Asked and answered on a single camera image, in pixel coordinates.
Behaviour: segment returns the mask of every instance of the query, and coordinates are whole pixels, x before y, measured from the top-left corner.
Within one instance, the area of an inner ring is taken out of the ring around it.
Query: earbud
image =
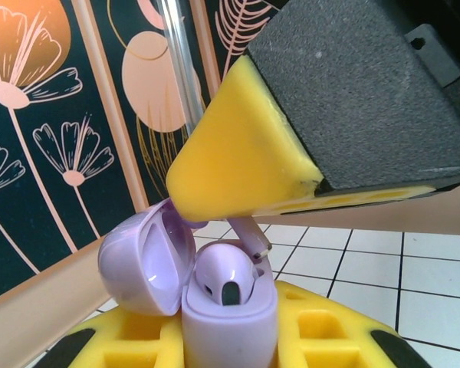
[[[251,259],[238,247],[216,243],[202,250],[195,265],[199,287],[217,304],[244,304],[259,277]]]

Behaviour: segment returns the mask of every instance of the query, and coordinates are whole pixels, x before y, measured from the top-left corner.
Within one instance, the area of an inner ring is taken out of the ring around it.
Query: white tile floor
[[[460,368],[460,236],[261,228],[274,245],[277,279],[390,325],[433,368]],[[195,233],[198,248],[219,238],[236,238],[227,222]],[[108,301],[98,312],[115,306]]]

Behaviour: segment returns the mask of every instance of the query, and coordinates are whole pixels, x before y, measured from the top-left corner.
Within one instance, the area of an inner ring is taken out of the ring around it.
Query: wallpaper
[[[164,23],[155,0],[91,2],[148,202],[168,196],[165,177],[188,138]],[[203,105],[209,92],[192,15],[180,3]]]
[[[218,74],[223,80],[247,44],[278,13],[278,7],[263,0],[205,0],[204,3]]]
[[[179,0],[203,109],[274,3]],[[133,187],[168,196],[188,117],[164,27],[155,0],[0,0],[0,300],[133,215]]]
[[[71,2],[0,0],[0,296],[133,213]]]

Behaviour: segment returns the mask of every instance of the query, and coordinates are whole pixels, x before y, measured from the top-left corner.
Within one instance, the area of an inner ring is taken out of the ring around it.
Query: black rubber pad
[[[375,1],[290,0],[248,54],[321,194],[460,182],[460,115]]]
[[[68,368],[94,334],[87,328],[62,338],[34,368]]]
[[[371,336],[397,368],[431,368],[404,339],[382,330],[372,331]]]

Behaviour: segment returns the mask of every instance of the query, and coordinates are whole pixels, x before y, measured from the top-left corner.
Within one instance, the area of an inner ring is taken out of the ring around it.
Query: open lid
[[[129,311],[171,316],[194,267],[191,227],[170,199],[119,224],[100,246],[99,271],[108,292]]]

